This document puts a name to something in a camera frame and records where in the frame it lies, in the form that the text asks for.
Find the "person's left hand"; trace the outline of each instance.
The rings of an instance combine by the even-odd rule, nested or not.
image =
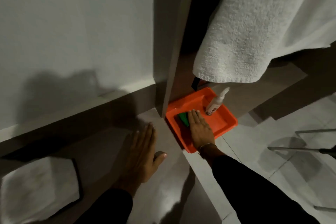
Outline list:
[[[154,160],[156,138],[157,132],[152,123],[141,133],[133,133],[125,170],[112,188],[124,189],[133,197],[140,184],[150,179],[167,157],[166,153],[162,153]]]

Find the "hanging towel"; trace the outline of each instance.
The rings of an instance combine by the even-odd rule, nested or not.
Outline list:
[[[335,4],[336,0],[222,0],[193,73],[209,82],[255,82],[272,58],[329,47],[336,39]]]

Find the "hand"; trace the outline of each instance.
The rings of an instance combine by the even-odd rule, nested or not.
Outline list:
[[[154,160],[157,132],[149,123],[141,133],[132,135],[132,145],[124,173],[112,186],[128,191],[134,197],[141,183],[147,182],[167,157],[162,153]]]
[[[188,121],[190,125],[192,144],[197,150],[208,143],[215,144],[215,137],[212,129],[202,117],[200,111],[189,111]]]

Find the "folded white cloth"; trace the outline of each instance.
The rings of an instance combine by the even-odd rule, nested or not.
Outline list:
[[[2,178],[1,223],[45,220],[79,197],[73,162],[65,158],[41,158]]]
[[[272,58],[336,40],[336,0],[222,0],[194,62],[210,82],[255,82]]]

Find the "orange tray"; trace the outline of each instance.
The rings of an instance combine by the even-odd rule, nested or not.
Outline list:
[[[212,128],[215,139],[238,125],[237,119],[223,104],[211,116],[205,114],[205,108],[216,96],[211,88],[206,87],[168,105],[166,122],[189,153],[194,153],[196,149],[192,144],[190,128],[186,127],[179,119],[177,116],[179,113],[192,109],[200,110]]]

